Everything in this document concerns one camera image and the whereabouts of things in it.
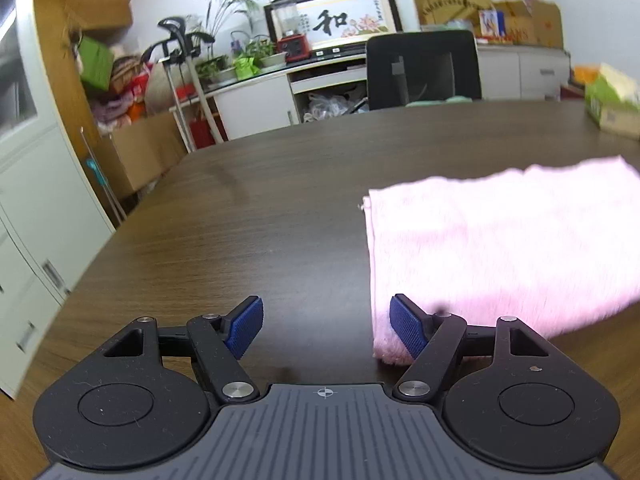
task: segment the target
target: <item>office chair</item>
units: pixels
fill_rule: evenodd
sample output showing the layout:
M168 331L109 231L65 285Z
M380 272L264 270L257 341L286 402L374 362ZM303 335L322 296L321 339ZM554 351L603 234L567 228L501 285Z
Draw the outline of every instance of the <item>office chair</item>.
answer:
M371 38L367 41L367 95L370 110L456 96L482 99L473 33L438 30Z

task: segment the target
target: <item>pink towel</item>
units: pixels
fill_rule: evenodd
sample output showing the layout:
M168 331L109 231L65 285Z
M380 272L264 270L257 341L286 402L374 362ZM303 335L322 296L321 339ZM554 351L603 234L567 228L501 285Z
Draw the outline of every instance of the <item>pink towel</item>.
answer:
M364 197L374 356L411 357L389 323L399 292L469 324L517 316L550 337L640 298L640 178L621 158L433 177Z

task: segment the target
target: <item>dark brown tabletop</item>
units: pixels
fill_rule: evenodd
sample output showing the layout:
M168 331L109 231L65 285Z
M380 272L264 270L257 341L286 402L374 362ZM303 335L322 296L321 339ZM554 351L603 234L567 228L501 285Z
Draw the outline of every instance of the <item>dark brown tabletop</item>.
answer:
M138 316L179 325L257 294L264 327L242 364L261 388L394 382L402 370L372 357L367 191L609 155L640 168L640 144L599 132L584 104L513 102L382 110L187 156L87 270L18 399L0 396L0 479L46 465L31 425L38 395ZM622 478L640 478L639 318L633 306L554 341L620 403L607 463ZM185 359L166 365L190 372Z

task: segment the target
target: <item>framed picture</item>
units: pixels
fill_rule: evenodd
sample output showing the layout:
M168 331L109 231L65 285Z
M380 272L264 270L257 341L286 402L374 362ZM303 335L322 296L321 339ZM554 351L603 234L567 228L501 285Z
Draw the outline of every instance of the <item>framed picture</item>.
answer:
M300 33L311 50L364 43L371 36L402 31L396 0L295 0L300 14ZM273 7L264 7L267 27L275 43L282 31L274 20Z

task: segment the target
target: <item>cabinet door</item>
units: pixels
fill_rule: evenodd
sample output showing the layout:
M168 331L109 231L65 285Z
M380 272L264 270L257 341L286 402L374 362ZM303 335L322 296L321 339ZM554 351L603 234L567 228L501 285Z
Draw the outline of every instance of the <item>cabinet door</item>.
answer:
M62 134L53 128L20 157L0 158L0 206L63 294L111 236L71 157Z
M570 76L570 60L557 50L520 54L523 99L553 99L560 95L560 85Z
M478 51L483 99L520 99L520 61L513 52Z
M0 317L0 388L10 397L17 395L27 368L59 307L32 274L22 297Z
M214 97L229 140L300 122L286 75L240 83Z

